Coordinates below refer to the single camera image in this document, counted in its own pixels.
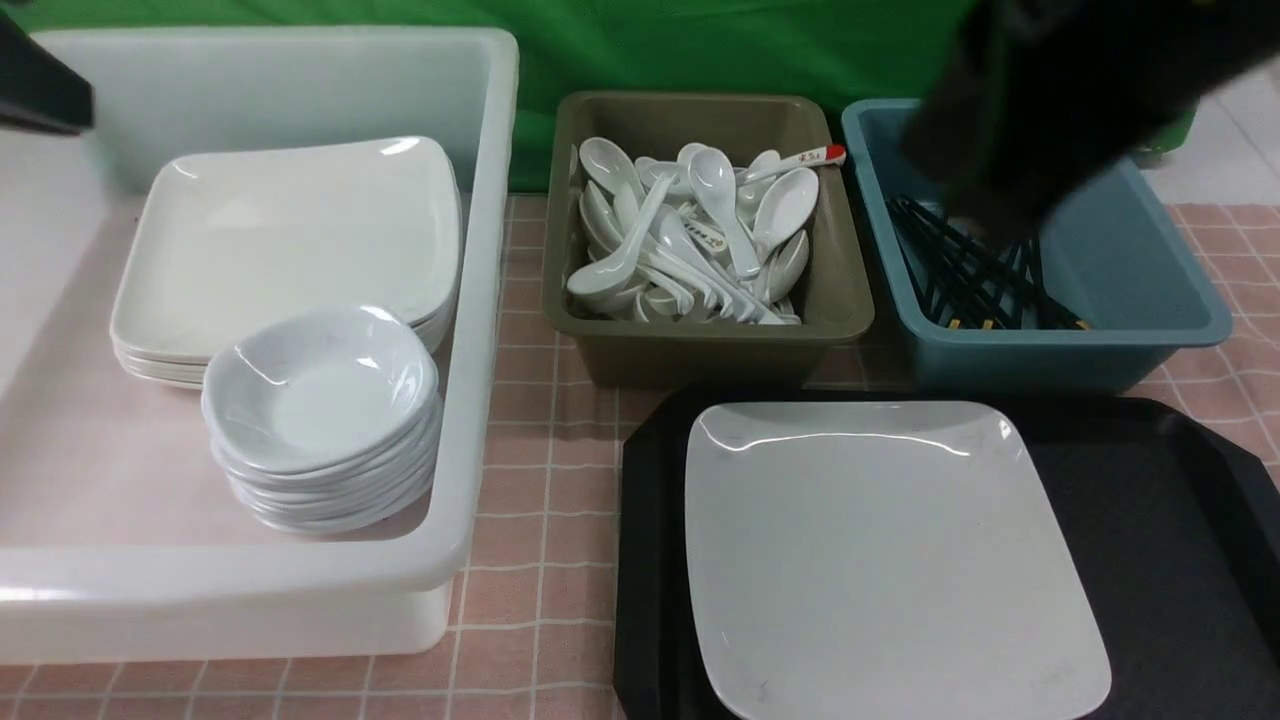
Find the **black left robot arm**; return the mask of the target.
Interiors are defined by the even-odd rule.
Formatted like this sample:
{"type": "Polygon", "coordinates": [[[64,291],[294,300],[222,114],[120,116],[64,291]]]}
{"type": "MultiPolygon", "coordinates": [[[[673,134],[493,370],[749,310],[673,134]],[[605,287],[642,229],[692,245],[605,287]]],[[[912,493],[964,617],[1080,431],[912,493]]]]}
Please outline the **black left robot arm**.
{"type": "Polygon", "coordinates": [[[95,128],[93,86],[1,14],[1,127],[49,136],[95,128]]]}

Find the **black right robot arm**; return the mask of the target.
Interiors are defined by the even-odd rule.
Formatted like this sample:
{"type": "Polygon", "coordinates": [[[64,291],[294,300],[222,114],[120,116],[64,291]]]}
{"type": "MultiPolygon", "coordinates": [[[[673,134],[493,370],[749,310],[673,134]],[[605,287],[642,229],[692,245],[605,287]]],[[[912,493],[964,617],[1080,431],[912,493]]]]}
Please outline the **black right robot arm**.
{"type": "Polygon", "coordinates": [[[1275,1],[977,1],[899,149],[1001,246],[1277,44],[1275,1]]]}

